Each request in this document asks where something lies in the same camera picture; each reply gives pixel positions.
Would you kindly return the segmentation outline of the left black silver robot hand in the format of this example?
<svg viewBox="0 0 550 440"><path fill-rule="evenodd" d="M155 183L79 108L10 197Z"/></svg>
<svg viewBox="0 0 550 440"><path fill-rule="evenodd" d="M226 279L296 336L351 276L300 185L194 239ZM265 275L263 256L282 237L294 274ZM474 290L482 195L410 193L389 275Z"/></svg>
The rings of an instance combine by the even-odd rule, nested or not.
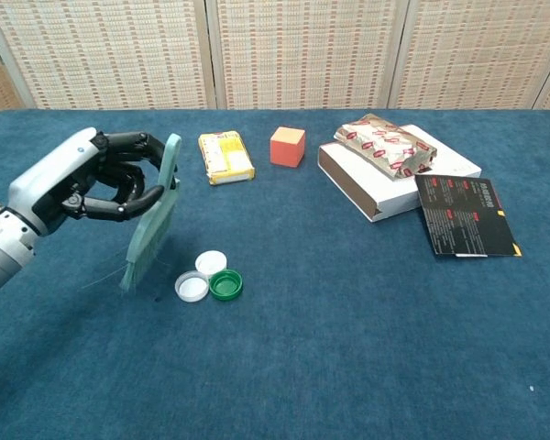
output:
<svg viewBox="0 0 550 440"><path fill-rule="evenodd" d="M164 188L147 190L135 163L146 160L160 170L164 149L146 132L82 129L10 184L7 209L41 237L69 217L124 222L143 215Z"/></svg>

